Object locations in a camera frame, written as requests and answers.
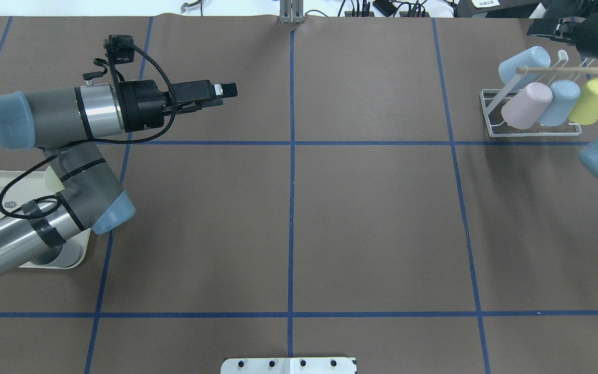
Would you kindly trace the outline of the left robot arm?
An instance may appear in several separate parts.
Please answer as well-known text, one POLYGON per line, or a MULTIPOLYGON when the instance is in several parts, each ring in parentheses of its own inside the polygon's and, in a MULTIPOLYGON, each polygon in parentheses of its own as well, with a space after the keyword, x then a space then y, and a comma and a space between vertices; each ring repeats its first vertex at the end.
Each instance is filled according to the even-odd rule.
POLYGON ((0 190, 0 276, 27 262, 48 265, 74 236, 104 234, 135 215, 97 142, 123 132, 163 128, 166 116, 219 106, 237 95, 235 83, 199 80, 161 91, 153 80, 117 79, 113 84, 0 95, 0 145, 10 151, 37 148, 44 156, 0 190), (58 189, 7 210, 8 190, 43 166, 58 189))

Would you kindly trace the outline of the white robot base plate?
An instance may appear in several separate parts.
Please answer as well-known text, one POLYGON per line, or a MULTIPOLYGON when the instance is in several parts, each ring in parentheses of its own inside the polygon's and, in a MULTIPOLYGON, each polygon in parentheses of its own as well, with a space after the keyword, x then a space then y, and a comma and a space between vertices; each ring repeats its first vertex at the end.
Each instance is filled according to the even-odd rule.
POLYGON ((257 357, 223 361, 220 373, 357 373, 350 357, 257 357))

